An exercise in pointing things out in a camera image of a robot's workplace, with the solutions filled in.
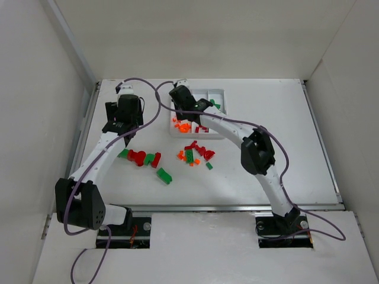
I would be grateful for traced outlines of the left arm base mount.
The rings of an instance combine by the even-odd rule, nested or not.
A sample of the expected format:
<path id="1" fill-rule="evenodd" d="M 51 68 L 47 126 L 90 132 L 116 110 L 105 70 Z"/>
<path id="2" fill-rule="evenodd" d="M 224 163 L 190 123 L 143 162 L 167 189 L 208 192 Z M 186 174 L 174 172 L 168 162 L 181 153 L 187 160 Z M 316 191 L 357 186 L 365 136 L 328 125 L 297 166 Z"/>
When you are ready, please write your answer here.
<path id="1" fill-rule="evenodd" d="M 149 249 L 152 216 L 133 217 L 130 229 L 109 225 L 111 229 L 110 249 Z"/>

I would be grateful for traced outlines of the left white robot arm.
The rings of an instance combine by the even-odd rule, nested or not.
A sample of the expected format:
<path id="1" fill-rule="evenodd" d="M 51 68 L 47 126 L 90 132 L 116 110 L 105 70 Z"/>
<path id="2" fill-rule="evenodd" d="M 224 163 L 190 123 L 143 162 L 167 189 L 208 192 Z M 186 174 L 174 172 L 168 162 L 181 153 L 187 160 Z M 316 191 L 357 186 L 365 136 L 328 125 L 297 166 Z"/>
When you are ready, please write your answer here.
<path id="1" fill-rule="evenodd" d="M 69 178 L 60 178 L 55 185 L 57 219 L 86 230 L 106 225 L 128 230 L 133 218 L 131 209 L 106 204 L 99 186 L 114 160 L 143 125 L 143 108 L 137 95 L 124 94 L 116 102 L 107 102 L 105 109 L 107 123 L 95 148 L 80 168 Z"/>

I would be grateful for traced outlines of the green 2x3 lego plate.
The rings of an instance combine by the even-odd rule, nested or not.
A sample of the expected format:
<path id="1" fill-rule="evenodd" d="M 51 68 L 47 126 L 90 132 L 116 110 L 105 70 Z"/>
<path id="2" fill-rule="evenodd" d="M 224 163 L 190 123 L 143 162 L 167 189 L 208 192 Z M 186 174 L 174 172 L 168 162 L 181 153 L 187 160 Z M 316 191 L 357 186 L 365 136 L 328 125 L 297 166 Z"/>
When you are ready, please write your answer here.
<path id="1" fill-rule="evenodd" d="M 194 156 L 193 156 L 192 149 L 185 151 L 185 161 L 186 163 L 189 163 L 189 164 L 194 163 Z"/>

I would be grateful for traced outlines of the orange round lego piece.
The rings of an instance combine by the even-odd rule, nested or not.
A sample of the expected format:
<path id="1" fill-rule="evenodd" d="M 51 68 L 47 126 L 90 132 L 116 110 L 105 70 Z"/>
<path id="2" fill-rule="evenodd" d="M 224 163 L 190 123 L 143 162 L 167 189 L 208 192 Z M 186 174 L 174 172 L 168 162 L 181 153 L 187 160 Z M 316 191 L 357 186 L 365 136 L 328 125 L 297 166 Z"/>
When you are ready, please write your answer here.
<path id="1" fill-rule="evenodd" d="M 191 131 L 191 126 L 189 124 L 182 124 L 179 126 L 179 131 L 181 133 L 188 133 Z"/>

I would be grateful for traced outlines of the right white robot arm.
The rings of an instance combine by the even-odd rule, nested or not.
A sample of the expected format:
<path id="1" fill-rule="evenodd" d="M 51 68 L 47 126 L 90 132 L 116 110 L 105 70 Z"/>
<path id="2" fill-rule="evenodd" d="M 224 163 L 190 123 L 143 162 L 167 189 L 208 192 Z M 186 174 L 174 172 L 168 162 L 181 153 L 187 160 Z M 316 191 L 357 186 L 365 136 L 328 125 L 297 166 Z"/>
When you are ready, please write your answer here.
<path id="1" fill-rule="evenodd" d="M 242 167 L 261 184 L 276 223 L 290 227 L 300 211 L 288 200 L 275 167 L 275 150 L 267 130 L 227 117 L 206 99 L 196 100 L 188 87 L 176 84 L 169 92 L 180 120 L 196 122 L 230 140 L 240 149 Z"/>

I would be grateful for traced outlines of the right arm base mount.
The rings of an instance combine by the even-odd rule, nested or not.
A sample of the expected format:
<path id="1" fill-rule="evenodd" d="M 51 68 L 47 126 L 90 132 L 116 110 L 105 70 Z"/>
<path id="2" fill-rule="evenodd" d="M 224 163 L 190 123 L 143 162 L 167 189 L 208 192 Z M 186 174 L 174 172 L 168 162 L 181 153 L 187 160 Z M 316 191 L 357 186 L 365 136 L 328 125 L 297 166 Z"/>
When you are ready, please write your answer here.
<path id="1" fill-rule="evenodd" d="M 309 228 L 305 215 L 300 215 L 290 225 L 280 224 L 272 215 L 257 215 L 255 221 L 260 249 L 313 248 L 313 240 L 308 231 L 289 237 L 290 234 Z"/>

